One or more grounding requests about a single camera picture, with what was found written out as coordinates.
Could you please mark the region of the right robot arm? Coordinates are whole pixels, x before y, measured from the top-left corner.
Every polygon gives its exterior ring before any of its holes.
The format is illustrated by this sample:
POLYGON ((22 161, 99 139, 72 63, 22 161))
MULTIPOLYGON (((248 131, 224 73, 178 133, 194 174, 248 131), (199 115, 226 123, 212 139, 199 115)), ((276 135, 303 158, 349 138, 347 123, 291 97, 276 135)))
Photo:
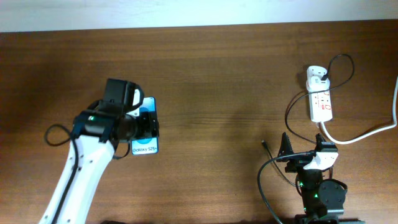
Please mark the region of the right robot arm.
POLYGON ((348 186, 332 177, 323 176, 331 170, 338 157, 335 143, 316 135, 314 150, 294 153, 290 139, 282 134, 277 162, 286 163, 285 172, 296 174, 296 189, 303 202, 303 215, 295 216, 295 223, 363 223, 358 219, 341 220, 348 186))

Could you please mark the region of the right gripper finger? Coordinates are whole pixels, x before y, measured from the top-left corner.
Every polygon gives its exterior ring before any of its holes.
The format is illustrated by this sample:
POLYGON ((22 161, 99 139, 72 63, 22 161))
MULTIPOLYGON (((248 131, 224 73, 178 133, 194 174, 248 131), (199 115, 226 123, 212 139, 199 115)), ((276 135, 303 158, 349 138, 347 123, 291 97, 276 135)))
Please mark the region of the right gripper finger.
POLYGON ((321 152, 321 151, 324 150, 324 148, 325 148, 325 145, 324 145, 325 139, 324 139, 324 137, 323 137, 320 133, 318 133, 318 134, 315 136, 315 138, 316 138, 316 147, 315 147, 315 151, 321 152))
POLYGON ((277 157, 279 157, 279 159, 277 161, 278 162, 287 162, 289 160, 287 158, 287 156, 290 156, 293 153, 294 152, 292 149, 292 145, 290 143, 290 139, 289 139, 287 133, 284 132, 281 137, 280 149, 279 149, 278 155, 277 155, 277 157))

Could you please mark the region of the white USB charger plug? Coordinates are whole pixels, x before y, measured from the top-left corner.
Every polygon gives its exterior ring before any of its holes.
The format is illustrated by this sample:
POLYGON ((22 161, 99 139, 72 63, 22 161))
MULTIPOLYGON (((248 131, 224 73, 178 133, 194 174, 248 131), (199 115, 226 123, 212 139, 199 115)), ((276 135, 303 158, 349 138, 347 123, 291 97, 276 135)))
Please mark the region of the white USB charger plug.
POLYGON ((308 92, 325 91, 329 89, 329 87, 330 87, 329 79, 321 80, 321 78, 318 76, 310 76, 307 79, 308 92))

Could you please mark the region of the blue Galaxy S25+ smartphone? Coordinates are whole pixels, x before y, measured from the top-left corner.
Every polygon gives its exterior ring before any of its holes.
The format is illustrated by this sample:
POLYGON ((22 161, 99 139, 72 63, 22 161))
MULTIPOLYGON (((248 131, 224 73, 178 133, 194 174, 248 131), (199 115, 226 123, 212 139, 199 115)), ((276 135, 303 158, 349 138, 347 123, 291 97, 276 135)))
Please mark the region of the blue Galaxy S25+ smartphone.
POLYGON ((153 96, 145 97, 143 104, 129 113, 137 119, 139 133, 131 141, 134 156, 157 154, 159 152, 159 121, 157 119, 156 100, 153 96))

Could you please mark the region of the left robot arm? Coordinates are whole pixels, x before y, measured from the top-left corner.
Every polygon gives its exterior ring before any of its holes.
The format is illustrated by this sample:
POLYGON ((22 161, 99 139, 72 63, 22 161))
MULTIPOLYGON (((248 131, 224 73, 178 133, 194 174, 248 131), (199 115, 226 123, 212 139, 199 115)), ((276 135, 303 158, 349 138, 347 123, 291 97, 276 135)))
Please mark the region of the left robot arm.
POLYGON ((120 160, 119 144, 127 154, 159 152, 156 99, 145 96, 133 82, 109 78, 104 95, 73 120, 67 134, 68 157, 41 223, 84 223, 108 164, 120 160))

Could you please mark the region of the white power strip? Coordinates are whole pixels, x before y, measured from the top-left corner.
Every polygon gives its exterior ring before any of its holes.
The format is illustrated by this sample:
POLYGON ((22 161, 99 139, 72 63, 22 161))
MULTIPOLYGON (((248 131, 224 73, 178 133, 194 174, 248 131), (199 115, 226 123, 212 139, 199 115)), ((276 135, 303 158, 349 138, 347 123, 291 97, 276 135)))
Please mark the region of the white power strip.
MULTIPOLYGON (((327 70, 320 66, 309 66, 307 68, 307 79, 311 76, 318 76, 321 78, 326 75, 327 70)), ((333 118, 331 110, 330 92, 317 91, 309 92, 308 100, 310 104, 310 119, 315 123, 329 121, 333 118)))

